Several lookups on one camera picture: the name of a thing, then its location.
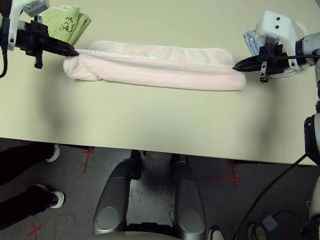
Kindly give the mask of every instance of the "black bolt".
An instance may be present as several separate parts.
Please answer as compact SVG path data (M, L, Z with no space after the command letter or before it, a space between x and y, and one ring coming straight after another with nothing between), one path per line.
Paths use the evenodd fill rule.
M266 77L263 77L263 78L260 78L260 82L263 83L263 84L266 84L269 82L269 79L266 78Z

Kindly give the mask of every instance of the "green towel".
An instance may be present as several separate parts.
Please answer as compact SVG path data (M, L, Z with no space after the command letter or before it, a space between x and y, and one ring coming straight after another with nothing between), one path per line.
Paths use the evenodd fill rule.
M88 15L78 6L51 7L42 13L42 22L48 26L49 36L71 45L90 23Z

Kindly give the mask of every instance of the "black pants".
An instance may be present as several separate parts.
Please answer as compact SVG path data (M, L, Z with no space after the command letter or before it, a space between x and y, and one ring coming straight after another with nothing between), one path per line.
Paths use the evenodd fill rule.
M33 165L48 159L54 153L54 144L33 142L26 146L0 152L0 185L19 176ZM49 207L53 194L38 186L30 186L21 193L0 203L0 230Z

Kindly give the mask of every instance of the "table surface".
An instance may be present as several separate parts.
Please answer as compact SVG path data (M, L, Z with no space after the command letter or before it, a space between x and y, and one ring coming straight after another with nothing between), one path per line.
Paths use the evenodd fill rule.
M95 40L185 48L224 48L250 57L244 33L266 10L319 32L314 0L51 0L79 5L92 22L76 43ZM170 89L69 79L61 56L9 52L0 80L0 137L61 144L293 163L304 153L304 120L315 112L314 68L243 91ZM309 159L303 163L311 164Z

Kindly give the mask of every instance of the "red tape mark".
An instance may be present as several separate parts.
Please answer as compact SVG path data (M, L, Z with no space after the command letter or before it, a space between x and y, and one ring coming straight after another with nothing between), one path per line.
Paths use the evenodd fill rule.
M86 154L86 159L85 159L84 169L83 169L83 173L85 174L87 171L87 167L88 167L89 156L90 156L90 154L95 154L95 148L93 148L91 151L82 150L82 153Z
M33 226L32 232L28 233L26 236L27 236L27 237L30 237L32 234L34 234L34 240L38 240L38 238L37 238L37 231L38 231L39 229L41 229L42 226L40 225L40 226L36 227L36 225L35 225L34 223L32 223L32 226Z
M289 239L289 229L288 229L288 224L285 224L285 239Z
M28 144L32 143L32 141L20 141L21 146L26 146Z
M204 178L207 179L214 179L214 180L229 180L229 181L242 181L241 178L233 178L233 177L228 177L228 176L204 176Z
M232 180L233 180L233 186L236 187L237 186L237 176L236 176L236 170L235 168L239 167L239 164L232 164L229 162L229 160L226 160L226 165L229 167L232 167Z

